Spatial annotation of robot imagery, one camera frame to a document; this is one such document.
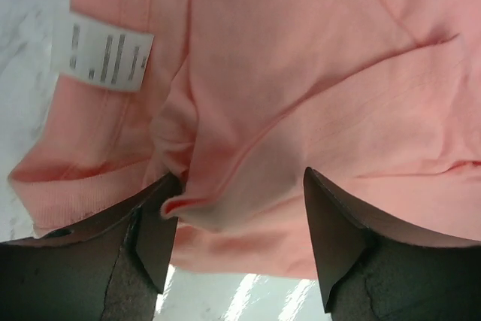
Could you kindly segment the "pink t shirt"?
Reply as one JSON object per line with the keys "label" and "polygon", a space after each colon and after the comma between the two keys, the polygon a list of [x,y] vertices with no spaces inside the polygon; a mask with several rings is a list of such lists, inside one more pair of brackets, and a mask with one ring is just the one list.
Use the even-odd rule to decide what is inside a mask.
{"label": "pink t shirt", "polygon": [[61,75],[10,173],[38,235],[166,174],[172,262],[313,279],[302,178],[314,168],[395,217],[409,244],[480,243],[480,0],[71,0],[124,46],[137,89]]}

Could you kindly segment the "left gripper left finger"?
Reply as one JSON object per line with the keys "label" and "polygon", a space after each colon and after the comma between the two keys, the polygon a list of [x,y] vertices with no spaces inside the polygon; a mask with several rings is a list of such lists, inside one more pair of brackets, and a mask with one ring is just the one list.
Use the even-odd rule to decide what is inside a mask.
{"label": "left gripper left finger", "polygon": [[42,238],[1,245],[3,320],[151,320],[177,227],[160,208],[174,175]]}

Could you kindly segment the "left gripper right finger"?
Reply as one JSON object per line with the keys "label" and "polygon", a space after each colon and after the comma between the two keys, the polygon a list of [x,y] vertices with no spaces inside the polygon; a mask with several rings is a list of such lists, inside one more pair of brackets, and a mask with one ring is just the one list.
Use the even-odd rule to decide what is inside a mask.
{"label": "left gripper right finger", "polygon": [[478,320],[480,244],[405,222],[304,172],[326,313],[334,320]]}

